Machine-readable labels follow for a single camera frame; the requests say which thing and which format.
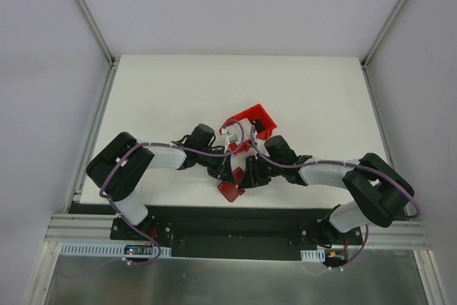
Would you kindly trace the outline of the red leather card holder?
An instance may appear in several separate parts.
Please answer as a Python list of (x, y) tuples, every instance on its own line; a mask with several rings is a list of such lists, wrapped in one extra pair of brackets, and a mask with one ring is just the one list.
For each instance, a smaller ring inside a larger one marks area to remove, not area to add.
[(218, 186), (219, 192), (224, 196), (228, 202), (234, 202), (238, 197), (242, 196), (245, 193), (245, 190), (239, 187), (241, 180), (244, 176), (244, 170), (240, 167), (236, 168), (233, 171), (233, 176), (235, 179), (235, 184), (230, 184), (228, 182), (222, 181)]

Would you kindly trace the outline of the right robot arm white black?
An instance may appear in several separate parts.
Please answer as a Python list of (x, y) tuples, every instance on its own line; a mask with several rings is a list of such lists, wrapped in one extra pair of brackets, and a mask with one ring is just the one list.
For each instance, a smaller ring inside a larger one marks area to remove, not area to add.
[(350, 202), (335, 206), (307, 228), (308, 239), (316, 245), (328, 248), (367, 224), (387, 228), (414, 202), (411, 185), (375, 153), (350, 161), (322, 160), (296, 154), (281, 135), (268, 139), (264, 148), (265, 154), (257, 151), (246, 158), (241, 188), (265, 186), (281, 176), (290, 184), (330, 186), (351, 195)]

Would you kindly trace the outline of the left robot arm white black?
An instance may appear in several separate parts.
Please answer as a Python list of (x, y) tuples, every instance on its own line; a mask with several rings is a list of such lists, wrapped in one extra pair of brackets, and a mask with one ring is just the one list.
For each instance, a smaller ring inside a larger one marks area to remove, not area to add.
[(245, 135), (227, 133), (222, 137), (226, 143), (215, 146), (215, 131), (205, 124), (169, 144), (140, 142), (121, 132), (89, 162), (86, 175), (98, 186), (99, 196), (120, 215), (128, 234), (154, 243), (151, 215), (136, 193), (145, 171), (185, 170), (199, 164), (211, 177), (233, 184), (231, 156), (241, 149)]

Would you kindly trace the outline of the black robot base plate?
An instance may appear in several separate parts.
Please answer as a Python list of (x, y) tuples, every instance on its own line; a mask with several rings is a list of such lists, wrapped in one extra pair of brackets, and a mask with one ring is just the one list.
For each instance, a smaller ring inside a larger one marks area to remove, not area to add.
[(312, 229), (329, 209), (256, 209), (149, 206), (149, 215), (134, 231), (113, 220), (110, 238), (142, 241), (155, 238), (173, 257), (298, 261), (316, 249)]

